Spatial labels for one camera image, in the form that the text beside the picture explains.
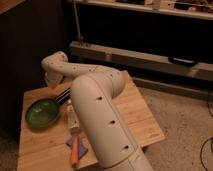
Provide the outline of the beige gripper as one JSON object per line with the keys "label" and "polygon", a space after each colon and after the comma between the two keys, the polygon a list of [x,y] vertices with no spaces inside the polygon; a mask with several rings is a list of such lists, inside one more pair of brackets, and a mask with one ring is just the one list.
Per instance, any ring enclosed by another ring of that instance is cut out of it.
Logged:
{"label": "beige gripper", "polygon": [[[54,72],[46,72],[45,73],[45,82],[48,87],[56,88],[58,84],[63,80],[63,76],[61,74],[57,74]],[[67,100],[70,99],[70,88],[67,88],[63,92],[61,92],[58,96],[55,97],[57,103],[64,104]]]}

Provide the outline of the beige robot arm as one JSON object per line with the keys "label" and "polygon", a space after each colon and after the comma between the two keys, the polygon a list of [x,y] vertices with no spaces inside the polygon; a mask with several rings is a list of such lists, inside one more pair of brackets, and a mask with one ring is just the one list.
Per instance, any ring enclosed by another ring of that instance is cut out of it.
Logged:
{"label": "beige robot arm", "polygon": [[120,70],[70,63],[62,51],[45,57],[41,66],[49,86],[73,80],[72,106],[103,171],[154,171],[113,103],[125,88]]}

